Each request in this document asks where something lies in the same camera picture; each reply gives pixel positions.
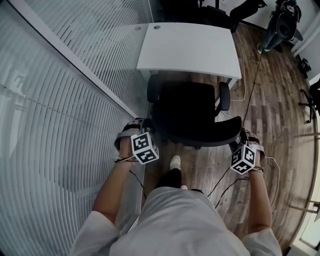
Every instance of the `white sleeve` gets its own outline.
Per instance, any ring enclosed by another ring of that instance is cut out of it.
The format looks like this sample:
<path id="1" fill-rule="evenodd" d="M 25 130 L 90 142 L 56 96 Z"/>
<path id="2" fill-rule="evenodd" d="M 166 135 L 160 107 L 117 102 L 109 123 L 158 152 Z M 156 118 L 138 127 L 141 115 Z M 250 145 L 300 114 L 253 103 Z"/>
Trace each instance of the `white sleeve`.
<path id="1" fill-rule="evenodd" d="M 88 256 L 104 246 L 111 246 L 119 238 L 115 225 L 103 214 L 92 211 L 76 236 L 70 256 Z"/>
<path id="2" fill-rule="evenodd" d="M 242 242 L 252 256 L 282 255 L 279 243 L 271 228 L 248 234 L 242 239 Z"/>

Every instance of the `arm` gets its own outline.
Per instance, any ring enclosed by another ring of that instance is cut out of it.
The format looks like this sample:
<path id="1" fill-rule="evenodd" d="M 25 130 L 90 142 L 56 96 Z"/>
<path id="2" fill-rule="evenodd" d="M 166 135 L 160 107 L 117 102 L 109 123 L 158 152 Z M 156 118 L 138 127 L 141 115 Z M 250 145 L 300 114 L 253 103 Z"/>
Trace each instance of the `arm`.
<path id="1" fill-rule="evenodd" d="M 260 166 L 260 152 L 255 156 L 255 166 Z M 264 175 L 258 171 L 250 171 L 250 209 L 248 233 L 256 233 L 272 226 L 272 213 Z"/>
<path id="2" fill-rule="evenodd" d="M 131 138 L 123 137 L 120 141 L 119 157 L 127 158 L 132 154 Z M 126 178 L 132 165 L 133 163 L 129 161 L 116 163 L 93 204 L 92 210 L 103 214 L 113 224 L 116 221 Z"/>

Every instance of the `black and white cube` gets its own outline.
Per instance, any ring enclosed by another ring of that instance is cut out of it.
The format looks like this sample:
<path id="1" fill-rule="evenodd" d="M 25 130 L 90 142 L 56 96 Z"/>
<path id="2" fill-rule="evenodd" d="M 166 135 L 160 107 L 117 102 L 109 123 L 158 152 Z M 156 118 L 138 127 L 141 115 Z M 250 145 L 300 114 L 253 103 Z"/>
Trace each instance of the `black and white cube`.
<path id="1" fill-rule="evenodd" d="M 243 145 L 232 154 L 231 169 L 243 175 L 255 167 L 256 151 Z"/>
<path id="2" fill-rule="evenodd" d="M 131 136 L 132 152 L 140 164 L 145 165 L 159 159 L 159 149 L 149 132 Z"/>

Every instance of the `desk surface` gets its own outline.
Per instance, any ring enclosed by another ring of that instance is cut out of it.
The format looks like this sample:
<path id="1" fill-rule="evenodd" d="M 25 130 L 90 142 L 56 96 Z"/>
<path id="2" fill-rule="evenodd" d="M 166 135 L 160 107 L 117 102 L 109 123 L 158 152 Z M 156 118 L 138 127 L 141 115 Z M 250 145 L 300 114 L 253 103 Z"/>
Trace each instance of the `desk surface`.
<path id="1" fill-rule="evenodd" d="M 192 23 L 150 23 L 136 68 L 241 79 L 230 30 Z"/>

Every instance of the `black cable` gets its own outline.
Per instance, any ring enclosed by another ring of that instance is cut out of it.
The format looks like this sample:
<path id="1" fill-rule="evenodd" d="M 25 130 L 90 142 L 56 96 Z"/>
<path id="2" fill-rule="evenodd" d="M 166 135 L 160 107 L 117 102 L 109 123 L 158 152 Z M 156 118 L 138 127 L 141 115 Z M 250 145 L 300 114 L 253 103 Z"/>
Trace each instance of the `black cable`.
<path id="1" fill-rule="evenodd" d="M 140 185 L 141 185 L 141 187 L 142 187 L 143 196 L 144 196 L 145 199 L 147 199 L 146 194 L 145 194 L 145 187 L 144 187 L 144 185 L 142 185 L 142 183 L 141 183 L 141 181 L 139 180 L 139 178 L 138 178 L 137 175 L 135 175 L 131 170 L 129 170 L 129 172 L 132 173 L 132 174 L 136 177 L 136 180 L 140 183 Z"/>
<path id="2" fill-rule="evenodd" d="M 230 169 L 230 167 L 228 169 L 226 169 L 225 173 L 222 175 L 222 177 L 219 179 L 219 181 L 217 182 L 217 184 L 215 184 L 214 188 L 212 189 L 212 191 L 210 192 L 210 194 L 207 197 L 210 197 L 212 192 L 216 189 L 216 187 L 218 186 L 219 182 L 223 179 L 223 177 L 226 175 L 227 171 Z"/>
<path id="3" fill-rule="evenodd" d="M 220 196 L 220 199 L 219 199 L 218 203 L 216 204 L 215 208 L 218 207 L 218 205 L 219 205 L 219 203 L 220 203 L 220 201 L 221 201 L 221 198 L 224 196 L 224 194 L 227 192 L 227 190 L 228 190 L 231 186 L 233 186 L 234 184 L 236 184 L 236 183 L 239 182 L 239 181 L 249 181 L 249 180 L 250 180 L 249 177 L 237 178 L 234 183 L 232 183 L 230 186 L 228 186 L 228 187 L 223 191 L 223 193 L 222 193 L 222 195 Z"/>
<path id="4" fill-rule="evenodd" d="M 249 105 L 250 105 L 251 96 L 252 96 L 252 93 L 254 92 L 254 88 L 255 88 L 255 85 L 256 85 L 256 79 L 257 79 L 257 75 L 258 75 L 258 71 L 259 71 L 259 66 L 260 66 L 260 62 L 261 62 L 261 60 L 262 60 L 262 55 L 263 55 L 263 53 L 264 53 L 264 50 L 265 50 L 265 49 L 262 49 L 261 56 L 260 56 L 260 60 L 259 60 L 259 63 L 258 63 L 258 67 L 256 68 L 255 78 L 254 78 L 254 81 L 253 81 L 253 86 L 252 86 L 252 90 L 251 90 L 251 93 L 250 93 L 250 97 L 249 97 L 249 101 L 248 101 L 248 106 L 246 107 L 246 112 L 245 112 L 245 115 L 244 115 L 244 119 L 243 119 L 243 123 L 242 123 L 242 128 L 243 128 L 244 125 L 245 125 L 245 120 L 246 120 L 247 113 L 248 113 L 248 110 L 249 110 Z"/>

